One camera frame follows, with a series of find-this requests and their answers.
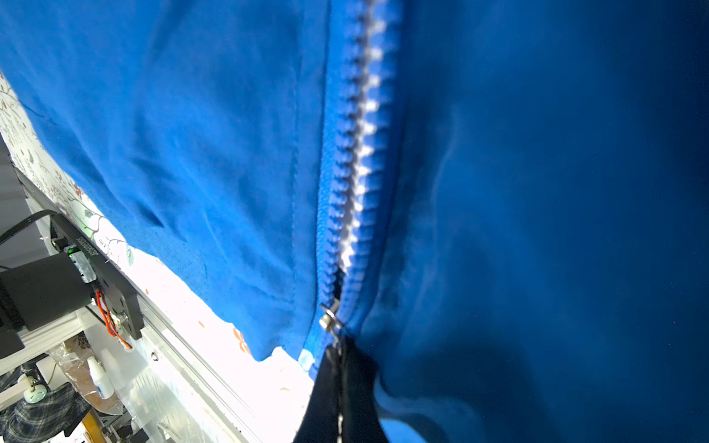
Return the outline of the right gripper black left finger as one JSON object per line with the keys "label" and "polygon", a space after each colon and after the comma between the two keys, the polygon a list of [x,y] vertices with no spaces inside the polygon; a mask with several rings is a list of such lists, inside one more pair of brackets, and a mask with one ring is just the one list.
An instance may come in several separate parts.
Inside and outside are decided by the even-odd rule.
{"label": "right gripper black left finger", "polygon": [[340,438],[341,356],[334,346],[323,354],[306,413],[293,443],[336,443]]}

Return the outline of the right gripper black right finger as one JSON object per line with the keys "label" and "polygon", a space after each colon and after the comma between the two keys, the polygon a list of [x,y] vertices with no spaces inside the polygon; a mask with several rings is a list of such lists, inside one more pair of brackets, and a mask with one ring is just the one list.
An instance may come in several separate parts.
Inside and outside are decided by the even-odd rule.
{"label": "right gripper black right finger", "polygon": [[387,443],[380,424],[374,382],[376,363],[360,351],[352,339],[342,345],[342,441],[350,443]]}

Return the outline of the blue red white hooded jacket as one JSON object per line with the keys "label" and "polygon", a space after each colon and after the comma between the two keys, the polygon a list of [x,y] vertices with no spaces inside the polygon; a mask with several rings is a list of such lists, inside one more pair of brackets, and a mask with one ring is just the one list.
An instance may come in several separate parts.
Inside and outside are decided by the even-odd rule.
{"label": "blue red white hooded jacket", "polygon": [[705,1],[5,1],[46,151],[388,442],[708,439]]}

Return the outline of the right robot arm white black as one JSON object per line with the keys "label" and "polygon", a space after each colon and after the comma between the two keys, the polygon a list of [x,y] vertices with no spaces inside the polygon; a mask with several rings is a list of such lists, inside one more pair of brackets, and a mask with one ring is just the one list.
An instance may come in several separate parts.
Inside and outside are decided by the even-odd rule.
{"label": "right robot arm white black", "polygon": [[[70,256],[58,254],[1,273],[1,356],[24,349],[20,330],[38,330],[96,301],[125,313],[131,332],[142,320],[138,288],[107,260],[84,282]],[[331,346],[319,372],[296,442],[385,442],[374,401],[374,363],[350,340]]]}

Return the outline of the white dropper bottle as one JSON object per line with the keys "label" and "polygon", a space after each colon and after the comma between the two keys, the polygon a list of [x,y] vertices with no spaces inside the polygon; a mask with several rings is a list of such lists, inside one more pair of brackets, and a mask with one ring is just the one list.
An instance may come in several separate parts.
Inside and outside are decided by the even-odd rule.
{"label": "white dropper bottle", "polygon": [[90,371],[90,378],[99,396],[103,400],[110,399],[114,395],[114,385],[102,364],[95,356],[90,356],[87,359],[87,364]]}

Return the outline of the plaid cloth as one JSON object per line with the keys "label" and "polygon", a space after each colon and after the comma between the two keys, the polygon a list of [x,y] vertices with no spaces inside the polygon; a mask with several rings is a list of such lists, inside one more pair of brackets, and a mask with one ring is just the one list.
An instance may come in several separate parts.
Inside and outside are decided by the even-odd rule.
{"label": "plaid cloth", "polygon": [[1,413],[1,437],[5,442],[46,442],[77,425],[90,404],[70,385],[49,391],[35,404],[21,400]]}

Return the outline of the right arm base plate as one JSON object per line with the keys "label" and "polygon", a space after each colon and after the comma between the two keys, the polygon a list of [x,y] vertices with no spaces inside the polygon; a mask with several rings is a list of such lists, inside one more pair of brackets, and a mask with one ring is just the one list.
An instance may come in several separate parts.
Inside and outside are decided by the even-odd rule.
{"label": "right arm base plate", "polygon": [[94,241],[79,230],[79,227],[66,215],[62,214],[59,206],[33,184],[27,175],[24,175],[18,168],[15,168],[15,171],[28,196],[34,199],[42,209],[51,212],[49,220],[53,248],[57,252],[66,254],[80,252],[85,256],[87,265],[81,265],[79,269],[81,271],[87,267],[92,269],[89,276],[94,275],[95,278],[89,281],[89,284],[101,291],[102,304],[109,308],[112,316],[116,317],[116,321],[120,321],[121,327],[127,335],[135,341],[141,339],[145,323],[140,307],[140,297],[144,293],[117,267],[116,262],[108,258]]}

